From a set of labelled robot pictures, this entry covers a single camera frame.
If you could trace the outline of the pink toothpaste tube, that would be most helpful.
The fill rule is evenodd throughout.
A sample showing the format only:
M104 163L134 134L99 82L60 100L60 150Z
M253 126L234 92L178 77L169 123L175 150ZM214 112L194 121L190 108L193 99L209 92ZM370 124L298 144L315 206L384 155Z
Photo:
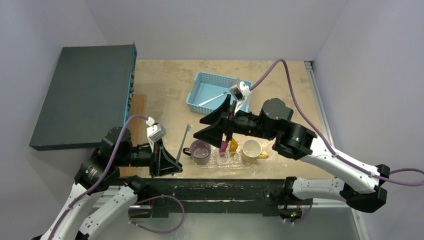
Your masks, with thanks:
M228 142L226 142L226 141L221 142L221 145L220 145L220 148L219 148L219 151L218 151L219 157L223 158L223 157L226 156L228 146L229 146Z

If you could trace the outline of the grey toothbrush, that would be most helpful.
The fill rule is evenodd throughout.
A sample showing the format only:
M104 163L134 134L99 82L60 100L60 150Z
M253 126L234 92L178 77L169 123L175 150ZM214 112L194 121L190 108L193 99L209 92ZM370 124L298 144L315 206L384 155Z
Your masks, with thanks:
M180 158L181 158L181 154L182 154L182 151L183 151L183 148L184 148L184 144L185 144L185 140L186 140L187 134L188 134L188 132L190 132L192 130L192 128L193 128L193 125L192 124L187 124L186 125L185 131L184 131L184 135L183 135L183 138L182 138L182 141L181 141L181 144L180 144L178 153L177 153L177 157L175 158L175 163L177 165L178 165L178 163L180 161Z

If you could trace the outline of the purple translucent mug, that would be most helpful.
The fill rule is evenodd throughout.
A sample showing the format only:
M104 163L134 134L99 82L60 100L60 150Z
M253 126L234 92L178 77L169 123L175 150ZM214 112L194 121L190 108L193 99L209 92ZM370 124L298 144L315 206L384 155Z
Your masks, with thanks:
M190 156L197 165L206 165L211 159L212 147L202 140L195 140L190 147L184 147L182 153Z

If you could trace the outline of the yellow toothpaste tube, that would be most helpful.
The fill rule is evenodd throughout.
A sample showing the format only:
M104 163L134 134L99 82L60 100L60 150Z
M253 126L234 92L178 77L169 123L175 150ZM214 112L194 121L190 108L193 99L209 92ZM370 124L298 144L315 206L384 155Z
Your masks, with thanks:
M235 156L235 154L237 153L238 147L239 147L238 142L234 138L232 138L230 143L229 143L229 151L228 151L230 157Z

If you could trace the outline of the light blue perforated basket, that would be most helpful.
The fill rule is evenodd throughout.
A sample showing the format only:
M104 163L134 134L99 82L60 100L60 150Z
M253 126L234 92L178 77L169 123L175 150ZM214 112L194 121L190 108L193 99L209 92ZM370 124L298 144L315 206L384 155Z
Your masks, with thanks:
M192 89L186 98L189 110L193 113L203 115L210 114L224 102L227 95L231 94L229 87L234 80L234 77L199 71L194 77ZM199 103L220 95L223 92L226 92L226 95L204 106L198 106Z

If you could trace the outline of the clear textured oval tray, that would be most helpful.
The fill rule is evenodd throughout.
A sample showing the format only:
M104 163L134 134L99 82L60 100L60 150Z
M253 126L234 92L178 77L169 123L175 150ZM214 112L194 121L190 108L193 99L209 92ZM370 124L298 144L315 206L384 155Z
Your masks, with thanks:
M203 164L195 162L194 164L202 169L220 169L220 170L245 170L257 165L257 162L247 162L242 159L242 150L237 148L236 152L219 152L219 149L212 147L208 162Z

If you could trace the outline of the yellow mug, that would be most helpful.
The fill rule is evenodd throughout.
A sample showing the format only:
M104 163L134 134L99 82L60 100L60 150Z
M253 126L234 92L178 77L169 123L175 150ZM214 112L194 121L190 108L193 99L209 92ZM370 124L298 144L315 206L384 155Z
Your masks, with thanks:
M246 163L253 163L257 160L268 159L269 153L263 151L262 145L254 140L248 139L242 144L241 159Z

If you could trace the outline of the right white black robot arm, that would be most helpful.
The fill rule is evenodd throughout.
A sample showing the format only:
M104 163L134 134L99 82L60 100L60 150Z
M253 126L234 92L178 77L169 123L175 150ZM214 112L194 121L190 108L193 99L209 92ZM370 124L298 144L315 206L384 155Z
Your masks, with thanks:
M266 100L255 115L236 110L236 103L227 96L213 112L201 118L204 129L194 138L214 147L241 134L273 141L272 149L279 155L314 165L333 175L332 179L287 177L280 197L288 204L306 199L329 199L346 203L364 213L373 213L386 204L387 191L382 187L390 169L384 164L360 162L327 143L325 138L292 121L293 110L279 98Z

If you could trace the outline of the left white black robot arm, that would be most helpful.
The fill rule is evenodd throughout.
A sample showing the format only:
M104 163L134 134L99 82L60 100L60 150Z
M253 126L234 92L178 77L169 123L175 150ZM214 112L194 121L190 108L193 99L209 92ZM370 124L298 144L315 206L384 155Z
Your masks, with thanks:
M152 177L181 173L183 166L164 147L162 140L133 146L126 127L110 129L90 157L80 165L70 194L59 215L37 240L93 240L121 212L133 204L152 204L154 191L139 176L131 176L110 200L91 212L94 204L120 177L120 167L148 167Z

